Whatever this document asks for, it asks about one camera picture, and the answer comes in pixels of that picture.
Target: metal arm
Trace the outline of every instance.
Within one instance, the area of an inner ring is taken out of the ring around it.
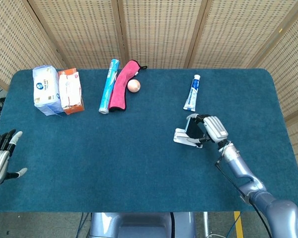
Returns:
[[[0,185],[8,179],[16,179],[24,175],[27,168],[23,168],[16,173],[8,173],[9,158],[12,156],[14,148],[18,139],[22,135],[22,131],[19,131],[14,136],[15,129],[9,133],[5,133],[0,136]]]
[[[192,114],[189,117],[203,122],[211,140],[218,144],[219,152],[237,178],[250,181],[239,187],[246,203],[254,204],[267,218],[273,238],[298,238],[298,207],[291,201],[278,200],[269,193],[242,159],[228,133],[217,117]]]
[[[251,202],[267,218],[274,238],[298,238],[298,207],[291,201],[277,200],[252,173],[235,146],[229,144],[219,150],[237,178],[250,178],[239,188],[245,202]]]

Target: pink towel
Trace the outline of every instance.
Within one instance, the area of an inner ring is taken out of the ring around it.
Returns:
[[[140,66],[135,60],[130,60],[119,73],[109,102],[109,111],[126,110],[126,88],[127,83],[138,74],[140,69],[147,66]]]

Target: ball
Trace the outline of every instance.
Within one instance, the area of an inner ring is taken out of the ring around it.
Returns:
[[[140,90],[140,83],[136,79],[132,79],[128,82],[127,88],[132,93],[137,93]]]

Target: table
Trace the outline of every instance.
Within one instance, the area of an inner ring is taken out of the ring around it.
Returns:
[[[85,111],[61,117],[34,107],[31,70],[14,75],[0,133],[23,131],[9,171],[28,172],[0,186],[0,211],[251,210],[215,168],[217,145],[173,142],[190,114],[183,106],[194,74],[201,75],[196,112],[218,116],[268,190],[298,205],[298,167],[267,71],[141,70],[127,110],[108,115],[98,112],[108,70],[78,71]]]

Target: blue cylindrical tube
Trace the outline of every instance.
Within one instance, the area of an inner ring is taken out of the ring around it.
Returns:
[[[116,81],[118,67],[119,67],[119,60],[112,59],[110,62],[110,66],[107,74],[103,97],[101,98],[101,102],[98,110],[102,114],[108,114],[109,112],[108,105],[109,105],[110,96]]]

